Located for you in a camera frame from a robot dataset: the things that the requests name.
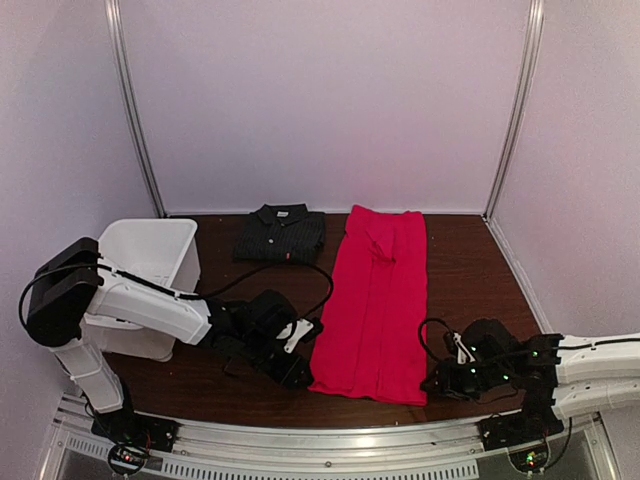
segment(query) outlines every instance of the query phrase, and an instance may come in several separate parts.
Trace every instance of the black cable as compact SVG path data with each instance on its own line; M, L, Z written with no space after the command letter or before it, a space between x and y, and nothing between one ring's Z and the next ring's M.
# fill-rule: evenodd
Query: black cable
M555 350L585 350L587 348L601 347L602 345L615 345L618 343L637 343L640 338L614 338L611 340L600 340L594 343L585 343L584 345L571 345L566 347L556 347Z
M488 402L480 402L479 400L474 400L473 403L475 403L476 405L490 405L492 403L499 402L500 400L506 400L507 398L517 397L518 393L520 393L520 390L515 388L513 385L509 385L509 386L513 389L512 393L508 393L506 395L500 395L499 397L496 397L496 398L494 398L492 400L489 400Z
M420 339L420 345L422 345L422 348L425 349L425 351L427 352L427 354L429 355L429 357L431 357L433 360L435 360L436 362L442 362L442 360L437 357L436 355L434 355L434 353L431 351L431 349L429 348L429 346L427 345L425 339L423 338L423 329L426 327L426 325L428 323L438 323L440 325L442 325L443 327L445 327L449 333L453 334L454 331L453 329L447 324L447 322L445 322L444 320L440 319L440 318L427 318L425 320L422 321L422 323L420 323L420 326L418 327L418 338ZM591 349L593 347L599 347L599 346L603 346L603 345L614 345L614 344L620 344L620 343L637 343L640 342L640 338L616 338L616 339L611 339L611 340L600 340L597 342L594 342L593 344L591 343L585 343L583 345L573 345L573 346L558 346L558 347L553 347L550 349L545 349L545 350L518 350L516 352L509 352L509 353L503 353L500 355L496 355L494 357L491 357L487 360L483 360L483 361L479 361L479 362L470 362L464 365L451 365L452 368L460 368L460 369L467 369L467 368L478 368L478 367L488 367L488 366L493 366L495 364L499 364L499 362L501 362L502 360L506 360L509 358L516 358L516 357L521 357L521 356L528 356L528 355L539 355L541 353L548 353L548 352L555 352L555 351L562 351L562 350L585 350L585 349Z
M139 277L138 275L134 275L133 273L129 273L129 272L125 271L125 270L115 270L114 273L116 273L117 275L120 275L123 278L131 280L131 281L133 281L135 283L138 283L138 284L140 284L142 286L149 287L152 290L155 290L156 292L164 293L165 295L168 295L170 297L176 297L177 296L178 298L181 298L182 294L176 292L175 290L171 290L170 288L163 287L162 285L159 285L157 283L153 283L153 282L147 280L146 278Z
M452 335L453 335L453 330L449 327L449 325L447 325L447 322L445 322L444 320L442 320L440 318L425 318L420 323L420 326L418 327L418 339L420 340L420 345L422 345L422 348L425 349L425 351L427 352L427 355L429 355L429 357L431 357L436 362L440 363L440 362L442 362L442 360L436 354L434 354L431 351L431 349L429 348L429 345L427 345L427 341L426 341L427 335L426 334L423 335L423 330L427 328L427 325L429 323L438 323L438 324L442 325Z
M75 265L66 265L64 267L54 268L52 270L47 270L46 272L42 272L38 274L36 277L34 277L33 280L27 283L27 286L24 287L24 290L22 290L22 293L20 294L20 300L18 301L18 318L20 319L22 328L27 330L27 322L24 319L24 315L22 311L24 309L24 301L27 298L27 294L33 288L33 286L39 281L41 281L42 279L47 278L51 275L55 275L56 273L68 272L70 270L79 270L81 268L96 268L96 269L109 270L110 272L113 272L113 268L109 267L108 265L102 265L100 263L77 263Z
M562 447L562 450L560 450L560 453L558 454L556 459L550 464L544 466L545 472L550 468L555 467L558 464L558 462L562 460L562 457L564 456L564 454L567 453L567 449L569 448L569 442L571 441L572 432L573 432L573 418L569 418L569 432L567 433L567 440L564 442L564 446Z
M262 266L260 266L258 268L255 268L255 269L251 270L250 272L247 272L247 273L245 273L243 275L240 275L235 280L229 282L228 284L226 284L225 286L223 286L221 288L218 288L217 290L213 290L212 292L202 293L202 294L198 294L198 293L193 293L193 294L183 293L183 294L179 294L178 298L180 298L182 300L209 300L211 298L215 298L215 297L218 297L218 296L222 295L223 293L231 290L236 285L239 285L240 283L242 283L245 280L253 277L254 275L257 275L258 273L260 273L260 272L262 272L264 270L267 270L269 268L278 267L278 266L281 266L281 265L294 265L294 266L310 268L311 270L314 270L314 271L318 272L319 274L321 274L324 278L327 279L327 282L329 283L329 291L324 296L324 298L322 300L320 300L320 302L318 302L316 305L314 305L310 310L308 310L303 315L301 315L300 318L307 318L309 315L311 315L313 312L315 312L316 310L318 310L319 308L324 306L324 304L329 301L329 299L331 298L331 295L333 294L333 290L335 288L334 283L333 283L333 278L331 277L331 275L327 271L325 271L322 268L318 267L317 265L313 265L311 263L290 263L290 262L276 262L276 263L269 263L269 264L266 264L266 265L262 265Z
M109 465L109 468L111 468L111 470L118 475L132 476L138 473L140 470L144 468L147 460L151 457L151 454L149 453L149 447L151 444L151 438L149 437L149 432L147 432L147 448L146 449L114 439L109 433L108 429L102 424L102 422L98 418L98 415L93 409L93 406L89 402L89 399L87 398L86 394L84 396L87 399L87 403L85 403L84 405L85 413L96 422L96 425L98 425L98 428L100 428L100 430L102 430L102 432L107 437L107 439L111 443L113 443L113 447L111 447L111 449L107 453L107 464ZM118 449L124 450L132 457L140 458L142 460L142 463L135 466L134 468L123 468L118 466L117 464L114 463L115 461L119 461L116 455L116 452L118 451Z

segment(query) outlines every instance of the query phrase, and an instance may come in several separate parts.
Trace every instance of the black shirt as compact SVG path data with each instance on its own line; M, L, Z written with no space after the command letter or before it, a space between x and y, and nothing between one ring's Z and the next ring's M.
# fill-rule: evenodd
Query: black shirt
M304 204L264 205L249 214L233 258L315 263L324 241L324 213Z

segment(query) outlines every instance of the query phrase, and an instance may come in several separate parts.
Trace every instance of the red pants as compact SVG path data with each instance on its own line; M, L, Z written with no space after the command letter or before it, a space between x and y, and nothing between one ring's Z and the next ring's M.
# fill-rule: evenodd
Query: red pants
M426 405L427 235L420 213L355 206L333 270L324 332L311 358L311 390L385 403Z

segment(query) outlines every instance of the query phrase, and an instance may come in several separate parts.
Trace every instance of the shirt collar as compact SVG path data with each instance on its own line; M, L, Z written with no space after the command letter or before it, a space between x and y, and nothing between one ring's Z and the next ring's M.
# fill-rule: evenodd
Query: shirt collar
M282 226L291 225L309 216L309 210L304 203L298 205L263 205L256 212L258 218L266 225L279 223Z

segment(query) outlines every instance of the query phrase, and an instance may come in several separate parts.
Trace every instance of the wooden table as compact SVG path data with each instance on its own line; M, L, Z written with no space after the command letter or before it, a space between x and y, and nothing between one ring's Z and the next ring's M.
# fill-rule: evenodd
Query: wooden table
M318 264L331 271L346 215L327 216L327 243ZM231 251L244 216L196 217L202 279L199 291L221 287L255 267L233 263ZM429 315L444 318L462 331L477 318L498 318L520 340L539 333L516 280L479 216L425 216L429 238ZM285 294L304 311L326 291L313 271L277 268L247 280L227 299L250 299L266 288ZM429 330L434 353L446 355L444 330ZM269 427L366 427L406 425L455 419L518 408L520 397L489 405L430 396L426 408L385 405L306 390L287 391L238 360L222 373L224 359L215 352L179 342L173 358L158 363L110 354L109 364L131 389L136 409L172 417ZM483 401L505 391L492 392Z

